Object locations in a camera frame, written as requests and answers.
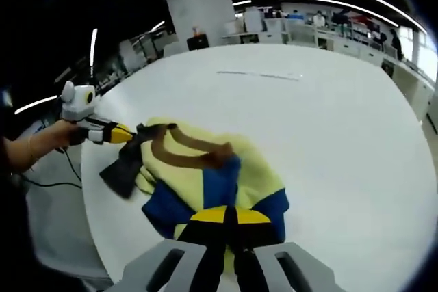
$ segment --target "black cable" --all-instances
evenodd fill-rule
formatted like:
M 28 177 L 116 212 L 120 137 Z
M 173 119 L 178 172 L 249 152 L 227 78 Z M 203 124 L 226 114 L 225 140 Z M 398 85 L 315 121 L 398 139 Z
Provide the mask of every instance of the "black cable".
M 72 170 L 73 173 L 76 175 L 76 177 L 79 179 L 79 181 L 82 183 L 82 179 L 81 179 L 81 177 L 77 174 L 76 170 L 75 170 L 74 167 L 73 167 L 73 164 L 71 163 L 70 157 L 68 156 L 68 153 L 67 153 L 67 149 L 64 150 L 64 154 L 65 154 L 66 157 L 67 157 L 68 164 L 70 164 L 70 168 L 71 168 L 71 170 Z
M 36 181 L 33 181 L 29 178 L 27 178 L 24 174 L 20 174 L 20 177 L 24 180 L 27 181 L 28 183 L 31 183 L 33 185 L 39 186 L 39 187 L 55 187 L 55 186 L 61 186 L 61 185 L 70 185 L 79 189 L 82 189 L 81 186 L 73 184 L 73 183 L 54 183 L 54 184 L 47 184 L 47 185 L 43 185 L 40 183 L 37 183 Z

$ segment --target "bracelet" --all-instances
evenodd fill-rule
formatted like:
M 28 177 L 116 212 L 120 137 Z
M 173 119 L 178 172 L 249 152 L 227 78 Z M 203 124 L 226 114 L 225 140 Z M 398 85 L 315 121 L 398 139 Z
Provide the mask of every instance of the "bracelet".
M 36 156 L 34 156 L 34 153 L 32 152 L 32 147 L 30 144 L 32 137 L 33 137 L 33 135 L 30 135 L 29 138 L 27 138 L 27 149 L 28 149 L 29 154 L 30 154 L 30 161 L 33 163 L 33 162 L 37 162 L 38 158 Z

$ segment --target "desk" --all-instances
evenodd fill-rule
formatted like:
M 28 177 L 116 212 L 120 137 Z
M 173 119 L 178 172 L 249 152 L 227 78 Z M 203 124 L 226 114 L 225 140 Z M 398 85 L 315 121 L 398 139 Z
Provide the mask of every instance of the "desk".
M 278 79 L 288 75 L 296 79 Z M 286 186 L 287 240 L 332 268 L 349 292 L 399 292 L 433 242 L 427 142 L 397 87 L 369 63 L 292 45 L 191 51 L 125 79 L 97 113 L 132 129 L 170 116 L 245 134 Z M 114 281 L 161 240 L 141 211 L 148 197 L 137 190 L 122 200 L 99 178 L 117 151 L 86 142 L 81 167 L 92 236 Z M 237 291 L 226 283 L 219 291 Z

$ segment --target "black ceiling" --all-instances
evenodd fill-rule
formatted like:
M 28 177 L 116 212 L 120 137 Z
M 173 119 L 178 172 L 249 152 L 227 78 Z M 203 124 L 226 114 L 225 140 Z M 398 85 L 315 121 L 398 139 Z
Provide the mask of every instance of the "black ceiling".
M 409 25 L 395 12 L 371 0 L 338 0 L 367 8 L 400 24 Z M 408 12 L 404 0 L 386 0 Z M 272 5 L 275 0 L 253 0 Z M 170 21 L 165 0 L 4 0 L 3 17 L 8 47 L 2 84 L 28 90 L 28 99 L 53 93 L 53 80 L 67 66 L 88 56 L 91 31 L 99 28 L 96 60 L 116 50 L 117 44 L 149 30 L 158 22 Z

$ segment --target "white round table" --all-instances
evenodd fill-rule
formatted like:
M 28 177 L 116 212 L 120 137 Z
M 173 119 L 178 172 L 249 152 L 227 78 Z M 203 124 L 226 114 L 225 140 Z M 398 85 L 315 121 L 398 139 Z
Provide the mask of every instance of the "white round table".
M 369 63 L 292 45 L 192 51 L 143 68 L 96 112 L 131 129 L 167 116 L 245 134 L 286 186 L 287 241 L 349 292 L 399 292 L 429 252 L 438 212 L 430 151 L 403 95 Z M 162 240 L 141 210 L 148 196 L 123 200 L 99 177 L 119 148 L 82 150 L 91 233 L 114 282 Z

